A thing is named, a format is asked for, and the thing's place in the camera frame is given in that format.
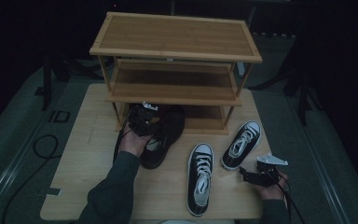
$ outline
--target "hand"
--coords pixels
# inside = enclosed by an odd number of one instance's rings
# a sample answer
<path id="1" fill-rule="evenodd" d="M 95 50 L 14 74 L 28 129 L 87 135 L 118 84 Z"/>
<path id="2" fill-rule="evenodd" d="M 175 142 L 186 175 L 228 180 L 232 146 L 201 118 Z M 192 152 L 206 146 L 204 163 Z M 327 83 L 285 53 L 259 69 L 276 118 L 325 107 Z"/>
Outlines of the hand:
<path id="1" fill-rule="evenodd" d="M 284 189 L 288 176 L 281 171 L 278 171 L 283 178 L 279 180 L 279 185 Z M 262 200 L 284 200 L 284 194 L 277 185 L 265 188 L 262 186 L 254 185 L 254 188 L 258 191 Z"/>
<path id="2" fill-rule="evenodd" d="M 124 137 L 121 139 L 118 150 L 130 152 L 136 157 L 142 155 L 147 142 L 152 137 L 152 135 L 142 137 L 136 135 L 136 133 L 129 127 L 129 123 L 127 123 L 123 134 Z"/>

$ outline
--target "white shoelace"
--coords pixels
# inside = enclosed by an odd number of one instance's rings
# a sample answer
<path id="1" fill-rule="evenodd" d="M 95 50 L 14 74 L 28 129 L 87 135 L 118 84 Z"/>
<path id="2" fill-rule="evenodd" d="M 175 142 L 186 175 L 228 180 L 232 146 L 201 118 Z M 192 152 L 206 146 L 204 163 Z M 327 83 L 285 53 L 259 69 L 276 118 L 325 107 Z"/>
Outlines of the white shoelace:
<path id="1" fill-rule="evenodd" d="M 248 143 L 251 142 L 252 138 L 256 135 L 255 130 L 246 130 L 237 141 L 235 141 L 230 148 L 229 154 L 232 157 L 239 157 L 243 150 L 246 148 Z"/>
<path id="2" fill-rule="evenodd" d="M 209 186 L 209 178 L 211 176 L 211 164 L 207 159 L 210 159 L 209 156 L 199 155 L 197 156 L 197 172 L 199 174 L 199 179 L 197 180 L 196 190 L 198 193 L 203 194 Z"/>

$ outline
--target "black and white sneaker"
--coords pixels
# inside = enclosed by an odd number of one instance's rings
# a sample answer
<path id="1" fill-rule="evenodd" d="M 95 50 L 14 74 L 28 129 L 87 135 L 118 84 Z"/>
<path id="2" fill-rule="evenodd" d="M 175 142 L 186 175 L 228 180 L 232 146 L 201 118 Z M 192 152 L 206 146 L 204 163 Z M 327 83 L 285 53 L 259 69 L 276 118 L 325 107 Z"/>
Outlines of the black and white sneaker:
<path id="1" fill-rule="evenodd" d="M 237 135 L 222 157 L 222 165 L 226 170 L 238 169 L 245 157 L 260 141 L 261 128 L 256 121 L 248 121 L 240 127 Z"/>
<path id="2" fill-rule="evenodd" d="M 185 128 L 185 110 L 174 105 L 158 121 L 160 128 L 145 146 L 141 155 L 141 164 L 146 169 L 158 168 L 165 159 L 168 149 L 183 133 Z"/>
<path id="3" fill-rule="evenodd" d="M 208 144 L 198 144 L 188 160 L 187 208 L 191 215 L 202 216 L 208 208 L 213 169 L 213 151 Z"/>

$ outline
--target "dark sleeve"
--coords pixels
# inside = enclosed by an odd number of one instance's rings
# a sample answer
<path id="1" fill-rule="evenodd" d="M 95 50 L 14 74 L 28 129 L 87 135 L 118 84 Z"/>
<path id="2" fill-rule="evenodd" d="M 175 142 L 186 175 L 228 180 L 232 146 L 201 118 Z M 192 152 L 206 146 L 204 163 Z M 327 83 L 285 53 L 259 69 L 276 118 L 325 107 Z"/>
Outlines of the dark sleeve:
<path id="1" fill-rule="evenodd" d="M 89 191 L 77 223 L 129 223 L 139 163 L 139 158 L 129 152 L 119 152 L 106 179 Z"/>
<path id="2" fill-rule="evenodd" d="M 284 200 L 263 200 L 263 216 L 260 224 L 290 223 Z"/>

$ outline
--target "dark background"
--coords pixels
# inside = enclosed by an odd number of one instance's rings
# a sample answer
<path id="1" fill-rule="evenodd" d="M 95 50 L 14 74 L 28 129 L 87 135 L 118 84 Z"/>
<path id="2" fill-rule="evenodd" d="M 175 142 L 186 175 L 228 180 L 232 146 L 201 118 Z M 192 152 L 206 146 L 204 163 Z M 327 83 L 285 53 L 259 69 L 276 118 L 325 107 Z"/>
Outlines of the dark background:
<path id="1" fill-rule="evenodd" d="M 170 15 L 171 2 L 0 1 L 0 114 L 45 55 L 88 59 L 106 10 Z M 295 35 L 300 50 L 287 61 L 307 68 L 358 172 L 358 1 L 177 0 L 175 13 L 246 21 L 254 13 L 251 32 Z M 59 57 L 55 62 L 65 80 L 66 65 Z"/>

